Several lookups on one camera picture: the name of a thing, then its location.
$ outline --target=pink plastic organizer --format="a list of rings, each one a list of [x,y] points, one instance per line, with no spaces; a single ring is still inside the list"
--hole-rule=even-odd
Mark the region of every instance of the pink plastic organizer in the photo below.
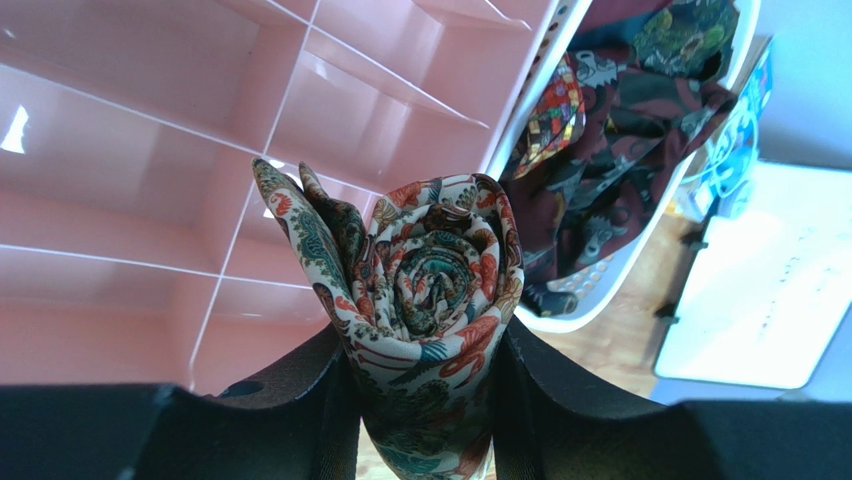
[[[0,3],[0,383],[218,393],[279,358],[328,319],[251,157],[365,213],[486,171],[588,3]]]

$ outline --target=wooden table surface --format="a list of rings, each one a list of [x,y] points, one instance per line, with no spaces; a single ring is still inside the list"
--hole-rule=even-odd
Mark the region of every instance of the wooden table surface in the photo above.
[[[591,323],[566,334],[536,332],[542,340],[589,371],[621,388],[650,397],[657,383],[652,373],[665,327],[656,311],[675,300],[689,256],[680,238],[693,224],[664,216],[612,302]],[[496,479],[492,466],[488,480]],[[361,428],[357,478],[395,480]]]

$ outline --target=rolled scarf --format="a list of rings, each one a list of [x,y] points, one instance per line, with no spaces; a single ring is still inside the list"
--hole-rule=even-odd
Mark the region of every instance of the rolled scarf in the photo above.
[[[489,367],[524,283],[503,190],[475,174],[412,183],[365,228],[305,164],[304,191],[261,159],[253,167],[340,335],[385,462],[406,479],[482,478]]]

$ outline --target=rolled fabric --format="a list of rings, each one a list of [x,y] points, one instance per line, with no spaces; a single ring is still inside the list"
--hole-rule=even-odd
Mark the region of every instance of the rolled fabric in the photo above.
[[[406,479],[484,477],[489,367],[524,283],[503,190],[477,174],[412,183],[365,228],[307,165],[304,191],[262,159],[253,167],[340,334],[385,462]]]

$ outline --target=white board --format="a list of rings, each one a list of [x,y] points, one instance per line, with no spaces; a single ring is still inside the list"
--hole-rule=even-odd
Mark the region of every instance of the white board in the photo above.
[[[800,388],[852,302],[852,173],[758,162],[752,181],[708,226],[661,377]]]

